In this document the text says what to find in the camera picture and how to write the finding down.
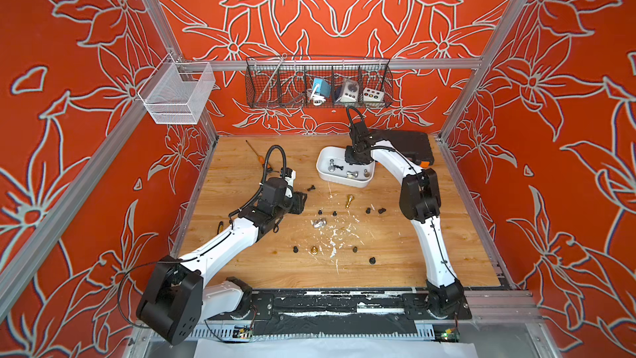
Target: orange floral wallpaper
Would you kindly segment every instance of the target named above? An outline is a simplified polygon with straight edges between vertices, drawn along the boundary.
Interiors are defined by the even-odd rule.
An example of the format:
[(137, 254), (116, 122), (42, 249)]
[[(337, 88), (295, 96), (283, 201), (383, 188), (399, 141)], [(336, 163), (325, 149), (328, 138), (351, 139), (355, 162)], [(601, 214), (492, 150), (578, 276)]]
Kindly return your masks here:
[[(2, 0), (0, 270), (113, 131), (165, 56), (140, 0)], [(7, 319), (0, 356), (119, 355), (122, 274), (174, 244), (210, 139), (146, 116)], [(148, 273), (124, 285), (124, 311)]]
[[(481, 55), (509, 0), (159, 0), (188, 60), (335, 54)], [(394, 103), (366, 110), (381, 128), (439, 131), (469, 70), (394, 72)], [(240, 72), (218, 72), (208, 111), (227, 134), (342, 133), (344, 111), (250, 109)]]
[(565, 357), (636, 355), (636, 0), (529, 0), (449, 145)]
[[(123, 275), (174, 245), (211, 140), (145, 115), (0, 327), (0, 355), (120, 356), (132, 326)], [(135, 309), (151, 267), (131, 273)]]
[(0, 8), (1, 270), (165, 50), (140, 0), (3, 0)]

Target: gold metal piece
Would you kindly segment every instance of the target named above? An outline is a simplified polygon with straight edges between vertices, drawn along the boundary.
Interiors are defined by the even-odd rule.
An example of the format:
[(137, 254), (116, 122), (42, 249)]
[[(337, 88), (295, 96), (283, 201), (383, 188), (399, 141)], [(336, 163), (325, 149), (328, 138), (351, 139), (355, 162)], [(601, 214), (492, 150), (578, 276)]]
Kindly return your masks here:
[(353, 201), (353, 200), (354, 200), (354, 196), (353, 195), (347, 195), (346, 196), (346, 205), (345, 205), (345, 207), (347, 209), (349, 209), (349, 205), (351, 205), (351, 201)]

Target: white paper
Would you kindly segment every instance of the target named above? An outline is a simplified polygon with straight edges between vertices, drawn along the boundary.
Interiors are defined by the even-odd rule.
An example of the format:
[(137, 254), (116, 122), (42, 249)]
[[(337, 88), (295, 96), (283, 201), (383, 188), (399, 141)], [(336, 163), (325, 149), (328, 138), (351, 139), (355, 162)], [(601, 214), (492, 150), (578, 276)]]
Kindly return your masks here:
[(368, 338), (313, 338), (227, 344), (199, 339), (194, 358), (477, 358), (473, 344)]

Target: black wire basket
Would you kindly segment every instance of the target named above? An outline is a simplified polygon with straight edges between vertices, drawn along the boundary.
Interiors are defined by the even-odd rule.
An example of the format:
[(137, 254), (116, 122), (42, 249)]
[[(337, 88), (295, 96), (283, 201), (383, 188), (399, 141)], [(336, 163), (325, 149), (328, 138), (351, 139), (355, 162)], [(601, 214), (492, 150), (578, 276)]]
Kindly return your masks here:
[[(245, 95), (251, 108), (386, 108), (393, 102), (393, 75), (388, 58), (278, 56), (246, 59)], [(320, 106), (308, 99), (314, 79), (330, 86), (329, 97)], [(357, 83), (355, 102), (340, 102), (347, 79)], [(384, 93), (380, 101), (368, 101), (365, 88)]]

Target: wood grain table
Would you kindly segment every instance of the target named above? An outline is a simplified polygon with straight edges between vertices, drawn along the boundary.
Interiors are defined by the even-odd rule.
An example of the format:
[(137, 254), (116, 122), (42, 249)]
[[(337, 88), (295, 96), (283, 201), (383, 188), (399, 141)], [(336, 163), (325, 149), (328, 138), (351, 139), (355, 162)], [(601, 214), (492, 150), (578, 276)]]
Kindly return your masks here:
[[(355, 188), (323, 181), (315, 162), (326, 146), (345, 147), (348, 136), (247, 137), (260, 155), (273, 144), (287, 154), (296, 171), (294, 188), (308, 194), (301, 215), (287, 214), (276, 234), (269, 232), (242, 251), (213, 279), (220, 283), (236, 276), (254, 288), (412, 287), (426, 285), (426, 266), (409, 220), (399, 209), (400, 183), (379, 163), (372, 181)], [(217, 232), (219, 221), (228, 225), (228, 213), (244, 204), (258, 188), (262, 167), (245, 142), (246, 137), (221, 137), (196, 203), (181, 254), (193, 251)], [(449, 257), (464, 286), (499, 285), (479, 236), (455, 184), (430, 137), (441, 194), (441, 227)], [(280, 169), (275, 151), (270, 163)], [(307, 192), (314, 185), (315, 190)], [(354, 195), (349, 209), (346, 195)], [(385, 208), (386, 212), (378, 213)], [(316, 229), (311, 221), (326, 217)], [(316, 246), (318, 254), (310, 250)], [(375, 258), (371, 265), (370, 258)]]

